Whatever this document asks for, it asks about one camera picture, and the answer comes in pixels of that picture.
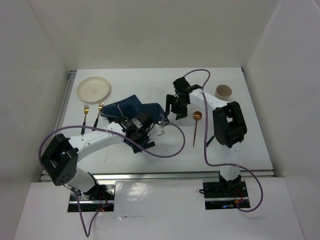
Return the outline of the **cream round plate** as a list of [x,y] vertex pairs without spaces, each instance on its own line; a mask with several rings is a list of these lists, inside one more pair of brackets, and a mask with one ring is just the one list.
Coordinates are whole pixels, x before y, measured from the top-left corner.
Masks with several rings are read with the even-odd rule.
[[85,103],[96,103],[103,100],[110,90],[111,85],[105,78],[93,76],[78,85],[77,95]]

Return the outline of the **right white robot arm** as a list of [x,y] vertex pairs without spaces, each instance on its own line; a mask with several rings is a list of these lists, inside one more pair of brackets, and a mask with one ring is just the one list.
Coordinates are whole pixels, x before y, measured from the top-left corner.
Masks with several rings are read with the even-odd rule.
[[238,102],[227,102],[205,92],[198,84],[190,85],[185,77],[173,82],[175,95],[166,95],[165,116],[176,114],[175,120],[188,116],[189,104],[205,111],[204,160],[208,166],[221,167],[219,171],[218,190],[223,196],[230,196],[241,184],[239,165],[235,163],[210,164],[207,154],[208,114],[212,115],[214,137],[225,149],[225,157],[236,152],[237,143],[244,140],[247,126]]

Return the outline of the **dark blue cloth placemat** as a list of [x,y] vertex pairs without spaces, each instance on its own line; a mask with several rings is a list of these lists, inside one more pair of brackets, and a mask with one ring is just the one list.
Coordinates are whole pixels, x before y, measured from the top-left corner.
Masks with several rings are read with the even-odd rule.
[[141,103],[134,94],[118,102],[105,105],[100,115],[107,118],[110,123],[134,120],[141,123],[142,126],[136,126],[133,131],[148,134],[155,124],[165,117],[165,111],[159,103]]

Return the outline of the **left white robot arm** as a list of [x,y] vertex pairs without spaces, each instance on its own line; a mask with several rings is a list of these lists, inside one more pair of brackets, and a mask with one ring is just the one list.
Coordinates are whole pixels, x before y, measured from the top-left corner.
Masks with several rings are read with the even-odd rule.
[[56,186],[67,184],[81,191],[88,200],[93,200],[105,189],[91,173],[81,170],[78,162],[103,148],[123,142],[127,142],[134,153],[151,148],[155,143],[149,141],[148,131],[154,124],[151,116],[141,112],[132,119],[120,117],[101,130],[82,135],[65,137],[62,133],[57,134],[41,155],[41,165]]

